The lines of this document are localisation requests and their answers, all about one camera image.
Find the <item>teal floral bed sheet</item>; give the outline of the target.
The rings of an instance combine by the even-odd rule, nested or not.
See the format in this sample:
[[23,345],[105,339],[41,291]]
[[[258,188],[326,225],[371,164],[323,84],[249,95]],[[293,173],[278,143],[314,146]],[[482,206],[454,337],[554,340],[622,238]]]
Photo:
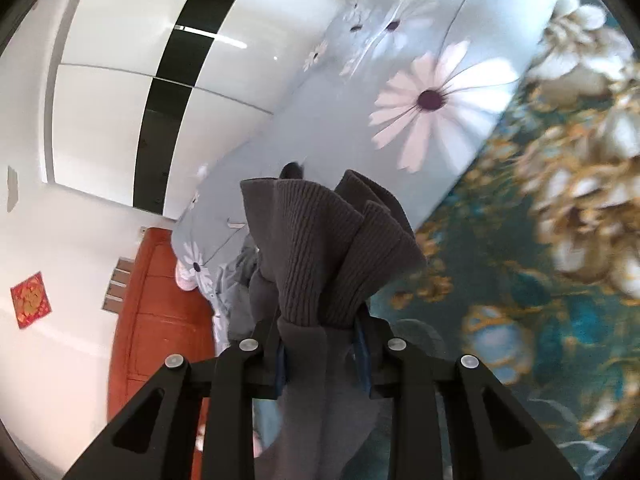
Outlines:
[[605,0],[556,0],[495,129],[373,300],[469,353],[597,479],[639,418],[639,53]]

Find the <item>grey clothes pile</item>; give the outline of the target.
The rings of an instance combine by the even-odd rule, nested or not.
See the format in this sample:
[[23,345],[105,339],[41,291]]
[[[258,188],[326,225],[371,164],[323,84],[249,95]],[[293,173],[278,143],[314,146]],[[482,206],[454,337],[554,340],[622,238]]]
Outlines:
[[250,279],[258,265],[258,249],[245,245],[239,255],[218,269],[212,305],[216,350],[226,350],[255,327],[250,310]]

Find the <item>red wooden headboard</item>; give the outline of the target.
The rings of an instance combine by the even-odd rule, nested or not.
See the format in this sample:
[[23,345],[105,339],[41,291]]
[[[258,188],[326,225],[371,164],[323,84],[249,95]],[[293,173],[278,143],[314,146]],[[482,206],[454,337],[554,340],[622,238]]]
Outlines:
[[200,292],[175,279],[171,232],[146,230],[120,308],[108,372],[107,418],[113,419],[171,354],[191,363],[214,356],[212,310]]

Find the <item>light blue daisy quilt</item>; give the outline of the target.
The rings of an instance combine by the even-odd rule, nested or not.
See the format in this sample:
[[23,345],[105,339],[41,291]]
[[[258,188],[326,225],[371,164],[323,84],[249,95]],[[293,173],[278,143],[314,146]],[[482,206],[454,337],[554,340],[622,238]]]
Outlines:
[[555,1],[352,0],[270,121],[208,168],[175,227],[178,281],[212,304],[248,245],[241,181],[289,162],[326,186],[362,172],[418,226],[495,129]]

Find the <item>red paper wall decoration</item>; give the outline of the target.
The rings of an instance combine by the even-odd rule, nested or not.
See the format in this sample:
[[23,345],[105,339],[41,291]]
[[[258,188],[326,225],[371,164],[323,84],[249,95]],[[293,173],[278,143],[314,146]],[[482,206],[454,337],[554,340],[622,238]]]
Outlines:
[[51,312],[50,302],[40,272],[11,288],[17,325],[20,330]]

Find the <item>white wardrobe with black stripe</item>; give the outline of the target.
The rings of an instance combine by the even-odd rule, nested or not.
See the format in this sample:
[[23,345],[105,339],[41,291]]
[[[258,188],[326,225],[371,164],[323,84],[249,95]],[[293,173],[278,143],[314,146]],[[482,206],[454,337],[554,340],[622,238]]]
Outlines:
[[262,128],[347,0],[70,0],[48,174],[152,214]]

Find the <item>dark grey knit garment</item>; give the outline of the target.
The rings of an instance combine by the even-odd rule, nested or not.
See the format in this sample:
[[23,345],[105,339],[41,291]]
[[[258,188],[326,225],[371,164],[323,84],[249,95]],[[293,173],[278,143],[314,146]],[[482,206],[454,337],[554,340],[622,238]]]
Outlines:
[[288,382],[281,429],[255,462],[258,479],[337,479],[373,430],[381,404],[359,387],[352,326],[384,285],[425,259],[401,204],[354,170],[336,188],[248,179],[241,192],[259,250],[255,321],[279,316]]

